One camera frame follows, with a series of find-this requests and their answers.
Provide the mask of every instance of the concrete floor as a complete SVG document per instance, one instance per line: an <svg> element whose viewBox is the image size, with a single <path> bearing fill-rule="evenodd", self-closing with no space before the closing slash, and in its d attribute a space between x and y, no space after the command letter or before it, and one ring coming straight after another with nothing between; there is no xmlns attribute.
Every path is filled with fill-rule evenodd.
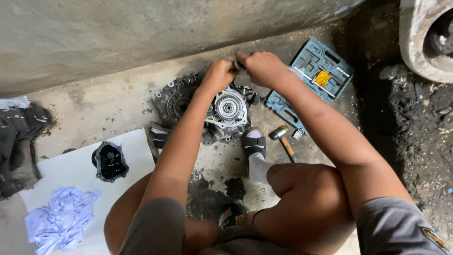
<svg viewBox="0 0 453 255"><path fill-rule="evenodd" d="M289 64L300 47L313 36L335 49L337 45L333 44L332 35L341 31L342 23L337 22L31 93L28 95L30 100L48 109L56 122L50 135L36 139L36 158L38 161L43 160L40 157L44 155L52 158L66 149L81 148L142 128L150 121L159 121L159 113L154 109L151 95L162 89L168 81L191 71L197 72L214 59L233 59L237 50L245 53L265 50L275 53L285 64ZM236 84L252 87L261 95L269 92L268 89L251 85L245 75L240 76ZM358 126L355 101L353 86L350 85L333 106ZM262 104L252 106L250 116L253 126L262 128L266 133L286 124ZM303 162L332 164L309 136L299 141L289 140ZM280 142L269 139L267 142L268 161L290 162ZM246 177L246 164L238 140L228 145L202 145L192 181L204 178L211 181L210 190L226 194L225 180L240 177L246 191L243 202L252 211L275 205L279 199L269 185L250 183ZM189 200L194 199L197 198L189 194ZM190 207L196 203L188 205L189 214L194 211L197 212L197 218L209 219L199 208ZM23 224L25 215L20 196L15 195L8 201L0 202L0 245L2 250L6 247L5 254L33 253L34 244L27 243ZM11 229L16 233L14 238L10 234ZM339 254L359 253L357 234L354 232Z"/></svg>

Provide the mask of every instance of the person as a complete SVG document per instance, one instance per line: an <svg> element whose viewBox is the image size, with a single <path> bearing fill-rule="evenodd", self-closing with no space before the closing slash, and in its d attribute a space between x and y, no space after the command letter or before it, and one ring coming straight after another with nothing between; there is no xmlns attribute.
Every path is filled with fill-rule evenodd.
<svg viewBox="0 0 453 255"><path fill-rule="evenodd" d="M233 62L213 61L154 172L118 199L105 222L112 254L335 254L357 227L360 251L449 254L389 164L343 115L313 93L269 52L236 58L251 82L290 103L335 167L270 164L265 135L244 134L250 179L281 199L253 215L251 225L219 228L185 218L187 190L212 99L237 76Z"/></svg>

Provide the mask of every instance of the white sock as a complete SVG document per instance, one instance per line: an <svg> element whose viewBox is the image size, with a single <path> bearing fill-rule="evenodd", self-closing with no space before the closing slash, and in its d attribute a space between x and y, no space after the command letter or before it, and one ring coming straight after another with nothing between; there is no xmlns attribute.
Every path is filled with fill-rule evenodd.
<svg viewBox="0 0 453 255"><path fill-rule="evenodd" d="M260 132L254 130L250 133L247 134L247 137L251 138L260 138ZM250 180L253 184L269 184L267 181L267 171L271 166L274 164L268 163L264 160L263 154L259 152L255 152L252 155L249 156L249 169L250 169Z"/></svg>
<svg viewBox="0 0 453 255"><path fill-rule="evenodd" d="M151 128L151 131L155 134L168 134L168 132L166 131L160 131L158 129L155 129L154 127Z"/></svg>

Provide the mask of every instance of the blue tool case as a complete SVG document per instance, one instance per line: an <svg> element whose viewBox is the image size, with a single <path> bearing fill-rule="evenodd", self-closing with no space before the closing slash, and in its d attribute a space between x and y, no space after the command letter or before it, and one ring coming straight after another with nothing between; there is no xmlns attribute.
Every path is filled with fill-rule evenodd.
<svg viewBox="0 0 453 255"><path fill-rule="evenodd" d="M340 97L355 73L351 65L314 37L306 43L289 68L315 94L329 104ZM325 83L325 87L320 88L315 80L322 71L328 73L331 78ZM308 134L291 106L281 95L272 91L266 105L298 128L299 132Z"/></svg>

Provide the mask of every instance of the hammer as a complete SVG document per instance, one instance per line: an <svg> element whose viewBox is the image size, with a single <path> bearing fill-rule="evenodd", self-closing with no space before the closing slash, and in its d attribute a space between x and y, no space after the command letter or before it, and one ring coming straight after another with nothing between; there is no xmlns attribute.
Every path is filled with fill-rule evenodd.
<svg viewBox="0 0 453 255"><path fill-rule="evenodd" d="M274 141L277 139L280 139L280 142L282 142L286 152L288 153L289 157L291 158L292 163L300 163L299 159L296 156L296 153L294 152L293 148L288 142L288 139L286 139L285 134L289 132L289 128L287 126L282 126L279 127L277 130L273 131L272 133L269 134L270 138Z"/></svg>

